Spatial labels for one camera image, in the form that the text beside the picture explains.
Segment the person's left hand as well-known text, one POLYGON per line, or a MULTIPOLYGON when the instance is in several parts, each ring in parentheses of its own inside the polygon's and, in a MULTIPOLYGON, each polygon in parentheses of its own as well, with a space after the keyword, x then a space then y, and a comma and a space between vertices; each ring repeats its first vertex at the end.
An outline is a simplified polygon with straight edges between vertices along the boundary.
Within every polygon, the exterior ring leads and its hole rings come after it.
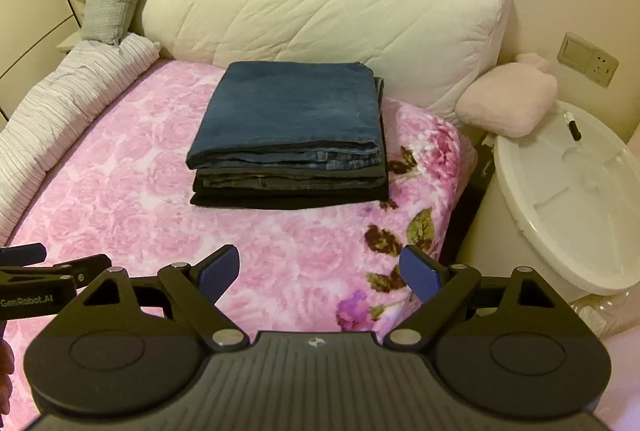
POLYGON ((10 412, 10 398, 13 391, 12 379, 15 357, 11 345, 0 339, 0 411, 2 416, 10 412))

